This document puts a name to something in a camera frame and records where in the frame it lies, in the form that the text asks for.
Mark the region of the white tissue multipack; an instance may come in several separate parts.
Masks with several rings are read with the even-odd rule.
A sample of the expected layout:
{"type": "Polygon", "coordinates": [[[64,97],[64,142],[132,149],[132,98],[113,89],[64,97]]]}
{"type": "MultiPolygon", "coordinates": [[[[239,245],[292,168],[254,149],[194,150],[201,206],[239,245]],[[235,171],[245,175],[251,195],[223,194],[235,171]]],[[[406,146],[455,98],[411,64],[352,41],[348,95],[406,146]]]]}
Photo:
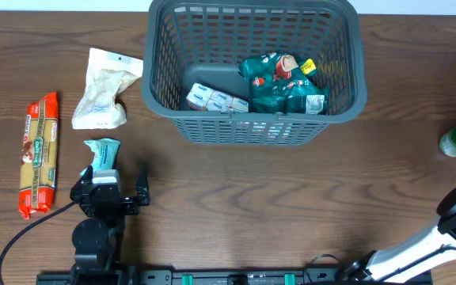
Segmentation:
{"type": "MultiPolygon", "coordinates": [[[[233,115],[247,113],[249,102],[195,83],[186,96],[188,107],[196,111],[221,112],[233,115]]],[[[283,144],[296,130],[294,124],[247,120],[176,120],[178,131],[195,143],[283,144]]]]}

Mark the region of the green instant coffee bag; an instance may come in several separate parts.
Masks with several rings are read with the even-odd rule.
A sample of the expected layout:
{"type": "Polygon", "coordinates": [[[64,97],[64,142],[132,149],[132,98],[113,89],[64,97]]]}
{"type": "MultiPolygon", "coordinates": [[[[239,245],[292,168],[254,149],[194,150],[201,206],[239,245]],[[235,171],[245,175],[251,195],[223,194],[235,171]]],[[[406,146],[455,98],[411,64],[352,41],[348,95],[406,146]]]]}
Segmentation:
{"type": "Polygon", "coordinates": [[[249,84],[250,112],[319,115],[327,107],[329,90],[313,83],[312,59],[274,51],[243,60],[238,72],[249,84]]]}

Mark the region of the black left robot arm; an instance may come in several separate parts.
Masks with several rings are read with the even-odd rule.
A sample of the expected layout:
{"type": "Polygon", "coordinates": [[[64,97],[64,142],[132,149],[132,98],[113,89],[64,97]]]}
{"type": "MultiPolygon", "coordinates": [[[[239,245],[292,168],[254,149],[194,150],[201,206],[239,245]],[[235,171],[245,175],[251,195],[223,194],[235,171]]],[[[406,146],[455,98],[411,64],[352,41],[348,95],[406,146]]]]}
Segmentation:
{"type": "Polygon", "coordinates": [[[136,194],[123,196],[116,169],[95,171],[89,166],[70,190],[70,198],[86,215],[72,233],[74,259],[87,272],[112,273],[120,263],[125,218],[150,204],[147,167],[135,183],[136,194]]]}

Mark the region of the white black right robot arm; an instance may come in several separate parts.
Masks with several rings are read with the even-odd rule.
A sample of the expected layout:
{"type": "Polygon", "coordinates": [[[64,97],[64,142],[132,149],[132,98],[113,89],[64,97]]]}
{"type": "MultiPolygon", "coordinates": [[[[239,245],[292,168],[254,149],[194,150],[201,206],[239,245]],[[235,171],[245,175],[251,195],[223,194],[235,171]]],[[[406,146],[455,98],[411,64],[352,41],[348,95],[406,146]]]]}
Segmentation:
{"type": "Polygon", "coordinates": [[[431,227],[391,248],[368,253],[341,270],[339,281],[405,283],[434,267],[456,260],[456,188],[437,207],[431,227]]]}

